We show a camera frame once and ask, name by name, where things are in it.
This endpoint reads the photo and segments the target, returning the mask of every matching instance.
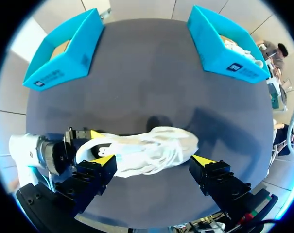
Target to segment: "box label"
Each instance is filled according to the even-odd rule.
[[[63,76],[64,73],[57,69],[51,72],[50,74],[46,75],[45,77],[41,78],[40,81],[35,82],[35,85],[41,87]]]
[[[238,71],[239,69],[241,69],[243,66],[238,64],[238,63],[233,63],[232,65],[230,65],[227,70],[230,70],[232,72],[236,72]]]
[[[245,75],[249,78],[257,78],[259,76],[259,74],[256,74],[255,72],[253,72],[250,69],[247,68],[243,68],[239,71],[240,74]]]
[[[42,87],[45,85],[43,82],[40,82],[40,81],[36,81],[34,84],[39,87]]]

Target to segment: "blue box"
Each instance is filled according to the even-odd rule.
[[[258,83],[270,76],[268,66],[252,37],[230,19],[196,5],[191,11],[187,27],[205,71],[249,83]],[[219,35],[232,39],[241,48],[250,51],[256,60],[263,61],[264,67],[260,68],[248,58],[227,49]]]
[[[103,29],[104,25],[96,8],[58,26],[43,39],[28,66],[23,85],[43,91],[87,76]],[[51,59],[55,48],[68,40],[70,42],[66,50]]]

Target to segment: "person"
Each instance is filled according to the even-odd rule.
[[[279,156],[289,155],[290,151],[287,146],[286,138],[289,125],[279,123],[274,125],[277,130],[273,145],[277,145],[277,153]],[[291,142],[294,145],[294,131],[291,132]]]
[[[277,46],[270,41],[260,40],[256,42],[257,46],[264,44],[267,49],[260,49],[265,60],[270,58],[271,62],[275,65],[276,68],[283,71],[284,61],[283,59],[288,56],[288,51],[285,45],[279,43]]]

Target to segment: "white cloth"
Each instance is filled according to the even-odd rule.
[[[149,133],[132,136],[103,135],[83,144],[76,153],[76,162],[94,160],[90,149],[111,143],[109,147],[100,147],[98,155],[116,155],[118,170],[115,176],[119,177],[158,173],[189,160],[198,149],[195,135],[174,127],[155,127]]]
[[[228,49],[231,49],[237,53],[239,53],[240,55],[248,58],[249,60],[251,60],[252,62],[254,62],[256,65],[258,65],[260,68],[263,68],[263,61],[260,60],[256,60],[251,54],[250,51],[244,50],[242,49],[240,46],[234,44],[231,41],[225,40],[224,42],[225,47]]]

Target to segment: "gray round table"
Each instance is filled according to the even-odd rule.
[[[273,141],[266,82],[249,84],[204,72],[182,21],[106,24],[87,77],[30,92],[27,133],[64,133],[69,126],[144,133],[148,118],[157,115],[196,134],[197,155],[224,160],[243,182],[254,187],[266,176]],[[218,211],[188,165],[150,176],[115,177],[83,215],[115,226],[153,228]]]

